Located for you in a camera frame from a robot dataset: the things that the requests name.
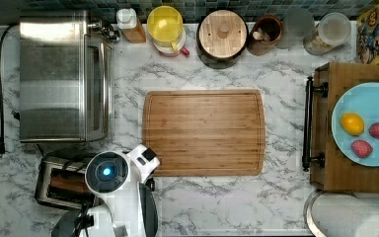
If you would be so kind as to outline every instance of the wooden cutting board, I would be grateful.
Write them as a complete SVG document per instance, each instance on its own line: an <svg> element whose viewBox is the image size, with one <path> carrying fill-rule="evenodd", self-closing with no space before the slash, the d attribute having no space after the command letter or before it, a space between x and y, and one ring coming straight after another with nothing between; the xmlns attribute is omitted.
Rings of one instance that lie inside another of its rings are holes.
<svg viewBox="0 0 379 237"><path fill-rule="evenodd" d="M161 161L155 176L257 175L263 168L257 90L149 92L142 132Z"/></svg>

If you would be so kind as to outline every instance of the marble countertop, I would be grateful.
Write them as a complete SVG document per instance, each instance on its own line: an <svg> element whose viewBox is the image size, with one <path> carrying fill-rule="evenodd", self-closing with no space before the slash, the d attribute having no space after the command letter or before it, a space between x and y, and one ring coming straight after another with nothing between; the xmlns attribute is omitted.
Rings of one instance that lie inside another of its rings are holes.
<svg viewBox="0 0 379 237"><path fill-rule="evenodd" d="M275 48L263 56L245 50L236 65L214 70L196 55L196 27L186 25L189 57L163 57L150 40L115 44L113 140L75 146L100 151L135 147L141 142L149 91L257 89L265 109L263 172L155 178L158 235L311 235L303 220L305 200L314 191L301 166L305 81L329 61L352 62L354 39L323 56L312 56L301 45ZM0 161L0 236L49 236L65 211L34 199L41 154L33 144L19 142L19 122L11 116L19 109L19 48L16 28L5 40L3 55L7 153ZM64 146L44 145L43 150Z"/></svg>

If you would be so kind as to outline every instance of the black cable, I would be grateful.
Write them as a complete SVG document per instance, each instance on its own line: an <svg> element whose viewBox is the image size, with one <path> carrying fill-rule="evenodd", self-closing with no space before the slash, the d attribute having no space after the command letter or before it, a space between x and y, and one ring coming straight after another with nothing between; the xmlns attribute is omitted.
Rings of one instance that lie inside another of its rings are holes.
<svg viewBox="0 0 379 237"><path fill-rule="evenodd" d="M11 111L11 114L12 114L12 116L14 116L14 119L20 120L20 113L15 112L15 111Z"/></svg>
<svg viewBox="0 0 379 237"><path fill-rule="evenodd" d="M39 153L41 153L41 158L44 158L44 151L42 150L41 146L39 146L38 144L36 144L38 150L39 150Z"/></svg>
<svg viewBox="0 0 379 237"><path fill-rule="evenodd" d="M5 39L5 36L8 35L9 31L17 25L11 25L9 26L4 34L2 34L1 40L0 40L0 119L1 119L1 135L0 135L0 159L3 154L5 154L5 130L4 130L4 96L3 96L3 89L2 89L2 76L1 76L1 58L2 58L2 45Z"/></svg>
<svg viewBox="0 0 379 237"><path fill-rule="evenodd" d="M75 229L71 237L79 237L83 229L85 235L89 237L88 228L94 225L94 217L87 214L89 208L86 203L82 204L81 216L78 216L74 221Z"/></svg>

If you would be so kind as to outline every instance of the tile backsplash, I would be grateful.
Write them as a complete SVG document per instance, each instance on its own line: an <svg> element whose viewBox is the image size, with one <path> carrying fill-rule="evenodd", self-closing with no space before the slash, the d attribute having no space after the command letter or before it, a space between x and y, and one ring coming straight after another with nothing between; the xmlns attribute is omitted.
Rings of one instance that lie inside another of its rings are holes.
<svg viewBox="0 0 379 237"><path fill-rule="evenodd" d="M340 12L354 19L376 5L374 0L26 0L33 9L89 9L115 23L118 9L133 8L141 22L159 6L176 8L185 23L199 23L206 15L217 9L228 9L254 22L263 14L283 18L289 9L304 8L317 20L327 13Z"/></svg>

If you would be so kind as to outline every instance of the lemon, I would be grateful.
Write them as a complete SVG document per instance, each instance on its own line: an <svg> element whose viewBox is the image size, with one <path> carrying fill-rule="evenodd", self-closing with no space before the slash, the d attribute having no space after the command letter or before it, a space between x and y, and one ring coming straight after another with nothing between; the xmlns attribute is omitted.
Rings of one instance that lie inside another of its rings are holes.
<svg viewBox="0 0 379 237"><path fill-rule="evenodd" d="M344 113L341 117L341 127L348 134L357 136L364 132L364 120L355 113Z"/></svg>

